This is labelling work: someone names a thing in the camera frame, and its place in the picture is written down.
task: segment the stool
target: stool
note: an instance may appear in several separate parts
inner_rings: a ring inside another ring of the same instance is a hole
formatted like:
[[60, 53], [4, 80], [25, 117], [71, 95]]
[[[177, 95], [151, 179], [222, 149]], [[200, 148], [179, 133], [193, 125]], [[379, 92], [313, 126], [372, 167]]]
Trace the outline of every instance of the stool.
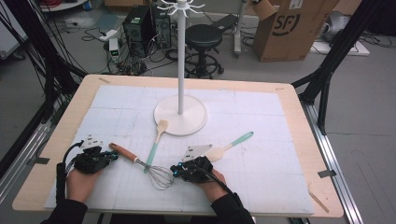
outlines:
[[[204, 77], [209, 76], [210, 79], [213, 79], [212, 74], [218, 70], [219, 74], [224, 72], [224, 68], [219, 64], [219, 62], [212, 57], [211, 55], [206, 54], [206, 51], [214, 50], [216, 53], [219, 53], [218, 50], [215, 49], [222, 40], [221, 30], [215, 26], [206, 25], [206, 24], [198, 24], [193, 25], [186, 30], [186, 45], [198, 51], [198, 53], [193, 53], [190, 57], [198, 56], [198, 62], [190, 62], [186, 61], [188, 64], [192, 64], [195, 67], [193, 69], [185, 68], [187, 72], [186, 77], [196, 76], [196, 77]], [[206, 61], [206, 58], [211, 59], [211, 63]]]

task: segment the whisk handle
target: whisk handle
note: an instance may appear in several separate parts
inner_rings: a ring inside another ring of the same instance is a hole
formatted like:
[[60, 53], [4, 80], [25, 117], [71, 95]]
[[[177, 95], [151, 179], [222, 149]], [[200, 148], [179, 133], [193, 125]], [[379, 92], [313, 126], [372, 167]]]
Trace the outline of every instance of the whisk handle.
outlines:
[[125, 149], [124, 147], [121, 147], [115, 143], [110, 143], [108, 144], [108, 146], [111, 147], [111, 149], [119, 152], [123, 157], [126, 157], [128, 160], [132, 162], [136, 162], [137, 156], [134, 153]]

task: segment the teal handle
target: teal handle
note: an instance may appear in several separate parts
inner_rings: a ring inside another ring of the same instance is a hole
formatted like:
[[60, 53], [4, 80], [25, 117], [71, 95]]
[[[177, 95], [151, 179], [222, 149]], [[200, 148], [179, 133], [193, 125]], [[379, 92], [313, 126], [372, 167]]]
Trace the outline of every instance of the teal handle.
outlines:
[[250, 133], [245, 133], [244, 135], [240, 136], [238, 139], [236, 139], [235, 141], [233, 141], [231, 143], [231, 145], [235, 146], [245, 140], [247, 140], [249, 137], [253, 136], [254, 132], [250, 132]]
[[149, 156], [148, 156], [148, 161], [146, 161], [147, 165], [151, 165], [152, 164], [152, 161], [154, 160], [155, 152], [157, 151], [157, 146], [158, 146], [158, 143], [154, 143], [154, 145], [152, 146], [152, 149], [151, 149], [151, 151], [149, 153]]

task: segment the chair wheel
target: chair wheel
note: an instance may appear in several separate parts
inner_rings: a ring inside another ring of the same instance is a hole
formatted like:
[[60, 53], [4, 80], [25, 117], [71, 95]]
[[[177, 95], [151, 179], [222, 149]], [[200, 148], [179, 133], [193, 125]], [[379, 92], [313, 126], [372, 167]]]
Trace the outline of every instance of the chair wheel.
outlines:
[[218, 72], [219, 72], [219, 74], [223, 74], [224, 73], [224, 68], [223, 67], [219, 67]]

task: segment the wooden spoon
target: wooden spoon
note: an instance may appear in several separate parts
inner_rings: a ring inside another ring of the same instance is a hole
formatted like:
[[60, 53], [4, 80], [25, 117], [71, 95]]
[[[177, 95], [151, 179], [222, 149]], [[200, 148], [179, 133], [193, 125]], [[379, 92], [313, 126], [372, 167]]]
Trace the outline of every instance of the wooden spoon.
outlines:
[[154, 145], [151, 148], [151, 151], [148, 156], [148, 160], [146, 162], [147, 165], [151, 165], [152, 161], [154, 160], [154, 155], [155, 152], [157, 151], [157, 146], [158, 142], [160, 141], [161, 134], [165, 132], [166, 128], [168, 127], [168, 121], [165, 119], [161, 119], [160, 122], [158, 122], [157, 126], [157, 138], [155, 139]]
[[238, 139], [236, 139], [235, 141], [233, 141], [230, 145], [228, 145], [227, 147], [216, 147], [213, 148], [209, 151], [207, 151], [205, 153], [205, 156], [210, 160], [210, 161], [218, 161], [219, 159], [221, 159], [224, 156], [224, 153], [227, 149], [247, 140], [249, 137], [251, 137], [253, 135], [253, 132], [250, 133], [245, 133], [244, 135], [242, 135], [241, 137], [239, 137]]

